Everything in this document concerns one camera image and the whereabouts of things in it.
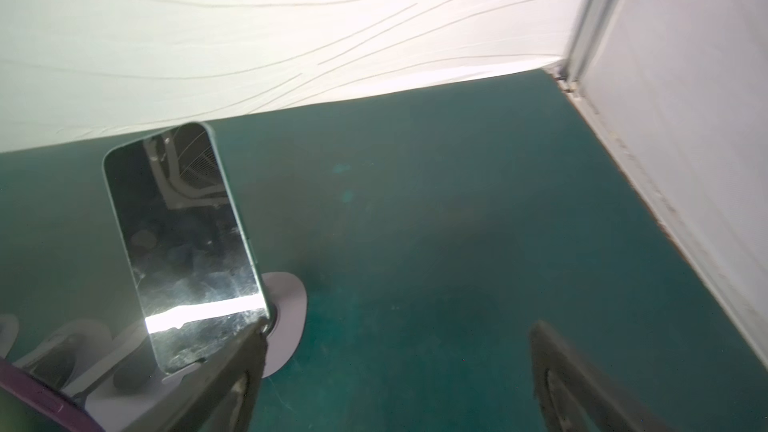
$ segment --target white wall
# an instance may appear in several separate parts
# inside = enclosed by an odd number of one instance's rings
[[[0,152],[518,72],[581,0],[0,0]]]
[[[768,357],[768,0],[620,0],[582,80]]]

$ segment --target white fabric canopy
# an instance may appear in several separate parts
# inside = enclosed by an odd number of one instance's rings
[[[582,0],[0,0],[0,152],[519,72]]]

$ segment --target smartphone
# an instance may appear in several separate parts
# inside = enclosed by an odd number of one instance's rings
[[[104,175],[163,372],[205,360],[249,324],[272,321],[207,125],[116,147]]]

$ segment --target white stand base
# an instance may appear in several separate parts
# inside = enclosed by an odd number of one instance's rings
[[[306,320],[306,289],[297,276],[288,272],[268,272],[261,278],[277,311],[274,326],[266,336],[266,362],[262,374],[265,378],[287,364],[299,347]]]

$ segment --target green mat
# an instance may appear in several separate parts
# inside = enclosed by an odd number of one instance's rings
[[[765,369],[545,73],[213,125],[261,271],[310,299],[252,430],[543,431],[537,319],[678,430],[766,429]],[[0,156],[12,354],[138,317],[100,170],[125,140]]]

